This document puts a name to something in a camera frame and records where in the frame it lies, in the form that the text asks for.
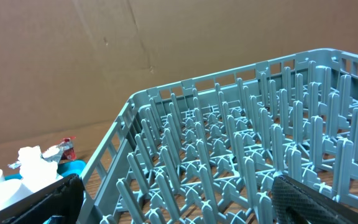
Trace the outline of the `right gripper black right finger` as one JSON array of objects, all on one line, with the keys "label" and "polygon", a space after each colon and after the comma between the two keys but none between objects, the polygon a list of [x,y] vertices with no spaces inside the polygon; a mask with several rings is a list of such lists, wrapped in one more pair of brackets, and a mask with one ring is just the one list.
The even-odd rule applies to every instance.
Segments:
[{"label": "right gripper black right finger", "polygon": [[272,196],[280,224],[358,224],[357,212],[287,175],[274,178]]}]

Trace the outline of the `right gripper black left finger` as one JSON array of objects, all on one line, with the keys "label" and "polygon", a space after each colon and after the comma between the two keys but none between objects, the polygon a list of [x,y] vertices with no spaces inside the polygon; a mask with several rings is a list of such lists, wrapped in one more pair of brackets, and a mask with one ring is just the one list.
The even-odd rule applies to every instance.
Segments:
[{"label": "right gripper black left finger", "polygon": [[53,223],[75,224],[84,201],[81,177],[70,174],[38,192],[0,211],[0,224]]}]

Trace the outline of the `white round plate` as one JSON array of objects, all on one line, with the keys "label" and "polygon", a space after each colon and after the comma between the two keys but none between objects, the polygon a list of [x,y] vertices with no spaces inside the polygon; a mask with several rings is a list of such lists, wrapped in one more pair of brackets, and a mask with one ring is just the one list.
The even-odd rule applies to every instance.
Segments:
[{"label": "white round plate", "polygon": [[19,179],[0,182],[0,210],[11,206],[31,194],[32,191]]}]

